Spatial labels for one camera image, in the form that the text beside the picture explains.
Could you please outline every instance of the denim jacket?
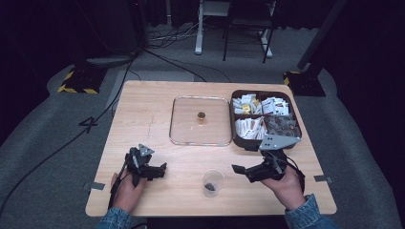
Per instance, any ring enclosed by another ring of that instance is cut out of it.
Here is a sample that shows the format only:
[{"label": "denim jacket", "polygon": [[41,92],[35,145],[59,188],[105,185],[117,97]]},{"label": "denim jacket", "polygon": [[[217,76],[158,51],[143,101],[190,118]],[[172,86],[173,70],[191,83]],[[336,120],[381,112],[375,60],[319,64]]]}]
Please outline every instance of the denim jacket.
[{"label": "denim jacket", "polygon": [[[293,211],[286,211],[287,225],[291,229],[334,229],[336,224],[319,213],[315,195],[306,196],[306,202]],[[119,208],[110,208],[97,229],[129,229],[131,216]]]}]

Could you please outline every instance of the transparent tray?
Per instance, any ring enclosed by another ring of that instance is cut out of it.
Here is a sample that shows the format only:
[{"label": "transparent tray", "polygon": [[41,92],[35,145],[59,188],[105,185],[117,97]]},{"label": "transparent tray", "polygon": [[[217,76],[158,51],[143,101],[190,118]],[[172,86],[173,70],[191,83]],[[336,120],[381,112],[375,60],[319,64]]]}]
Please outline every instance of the transparent tray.
[{"label": "transparent tray", "polygon": [[232,141],[229,101],[180,95],[173,101],[170,140],[177,145],[226,146]]}]

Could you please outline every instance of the wooden table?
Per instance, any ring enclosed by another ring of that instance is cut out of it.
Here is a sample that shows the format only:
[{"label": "wooden table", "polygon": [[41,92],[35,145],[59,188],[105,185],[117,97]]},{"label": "wooden table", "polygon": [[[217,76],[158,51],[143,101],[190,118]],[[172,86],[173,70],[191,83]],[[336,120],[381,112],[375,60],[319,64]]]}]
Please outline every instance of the wooden table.
[{"label": "wooden table", "polygon": [[[258,216],[283,215],[285,207],[261,182],[250,183],[235,174],[231,164],[246,168],[260,164],[260,153],[247,152],[233,142],[227,146],[181,146],[169,139],[173,100],[178,95],[217,96],[230,100],[236,90],[282,92],[287,94],[302,130],[302,140],[285,150],[306,177],[306,194],[316,195],[322,214],[333,214],[336,205],[328,183],[316,182],[323,175],[307,130],[292,93],[285,85],[127,81],[96,173],[95,182],[104,183],[102,191],[92,190],[86,213],[104,216],[110,198],[110,182],[119,172],[124,156],[139,143],[155,150],[151,166],[167,162],[164,178],[147,183],[138,207],[139,217],[172,216]],[[225,184],[219,195],[203,194],[202,175],[210,168],[224,173]]]}]

